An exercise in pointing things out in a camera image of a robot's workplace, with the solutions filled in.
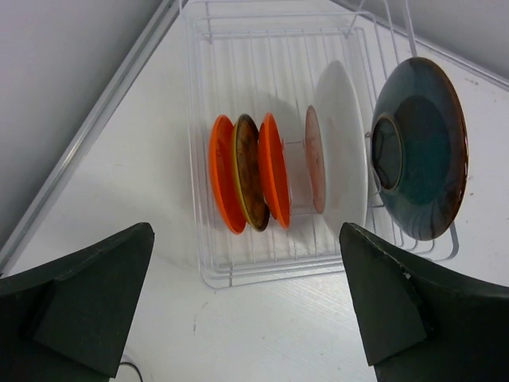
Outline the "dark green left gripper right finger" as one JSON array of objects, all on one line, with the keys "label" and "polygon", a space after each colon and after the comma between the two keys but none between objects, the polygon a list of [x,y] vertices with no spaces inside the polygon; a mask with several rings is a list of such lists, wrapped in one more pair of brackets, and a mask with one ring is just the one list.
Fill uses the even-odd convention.
[{"label": "dark green left gripper right finger", "polygon": [[508,289],[345,223],[340,250],[379,381],[506,381]]}]

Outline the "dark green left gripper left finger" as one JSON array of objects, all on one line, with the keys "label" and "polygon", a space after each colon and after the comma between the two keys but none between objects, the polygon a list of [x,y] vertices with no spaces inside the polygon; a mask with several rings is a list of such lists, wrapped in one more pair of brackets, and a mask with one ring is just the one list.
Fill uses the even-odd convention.
[{"label": "dark green left gripper left finger", "polygon": [[137,223],[1,280],[3,381],[116,377],[153,251]]}]

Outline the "small pink plate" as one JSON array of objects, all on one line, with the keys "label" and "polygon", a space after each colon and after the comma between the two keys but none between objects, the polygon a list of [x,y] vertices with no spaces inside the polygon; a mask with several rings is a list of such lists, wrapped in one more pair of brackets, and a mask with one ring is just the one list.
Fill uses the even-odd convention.
[{"label": "small pink plate", "polygon": [[305,116],[305,155],[313,193],[313,205],[322,213],[326,201],[326,180],[321,131],[317,112],[309,105]]}]

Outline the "orange plate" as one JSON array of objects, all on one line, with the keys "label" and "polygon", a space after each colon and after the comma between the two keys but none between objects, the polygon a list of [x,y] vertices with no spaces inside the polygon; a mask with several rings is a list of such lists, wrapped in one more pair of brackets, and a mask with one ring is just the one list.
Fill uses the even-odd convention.
[{"label": "orange plate", "polygon": [[240,208],[232,173],[231,139],[234,125],[226,115],[214,122],[208,148],[208,172],[216,206],[228,229],[241,234],[246,218]]},{"label": "orange plate", "polygon": [[278,125],[270,112],[266,113],[259,130],[258,166],[270,213],[284,229],[288,229],[291,202],[285,155]]}]

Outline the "large white plate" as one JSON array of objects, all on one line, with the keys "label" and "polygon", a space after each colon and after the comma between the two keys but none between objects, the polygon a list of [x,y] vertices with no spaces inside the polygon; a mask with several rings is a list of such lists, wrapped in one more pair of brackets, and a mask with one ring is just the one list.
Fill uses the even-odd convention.
[{"label": "large white plate", "polygon": [[324,159],[323,217],[335,235],[344,223],[363,226],[367,215],[368,168],[359,102],[344,65],[331,61],[321,73],[312,105]]}]

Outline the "brown yellow patterned plate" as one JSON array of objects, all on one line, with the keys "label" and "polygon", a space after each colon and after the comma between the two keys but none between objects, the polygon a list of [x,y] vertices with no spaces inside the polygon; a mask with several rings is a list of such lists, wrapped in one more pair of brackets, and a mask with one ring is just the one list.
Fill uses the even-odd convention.
[{"label": "brown yellow patterned plate", "polygon": [[270,219],[258,165],[259,132],[248,114],[241,114],[234,124],[231,138],[232,171],[235,195],[246,222],[263,232]]}]

